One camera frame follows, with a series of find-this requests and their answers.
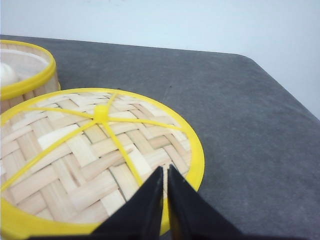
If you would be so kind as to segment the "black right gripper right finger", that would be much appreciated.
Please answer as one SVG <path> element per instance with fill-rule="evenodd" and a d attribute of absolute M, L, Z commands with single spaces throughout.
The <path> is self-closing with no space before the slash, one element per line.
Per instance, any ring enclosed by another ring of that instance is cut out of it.
<path fill-rule="evenodd" d="M 212 208 L 171 165 L 167 196 L 173 240 L 245 240 L 245 235 Z"/>

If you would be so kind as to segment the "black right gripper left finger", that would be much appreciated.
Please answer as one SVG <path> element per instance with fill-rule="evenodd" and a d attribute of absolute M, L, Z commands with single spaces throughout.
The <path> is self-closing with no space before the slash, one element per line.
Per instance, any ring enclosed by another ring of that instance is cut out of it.
<path fill-rule="evenodd" d="M 94 240 L 158 240 L 163 212 L 163 168 L 156 170 L 138 191 L 96 228 Z"/>

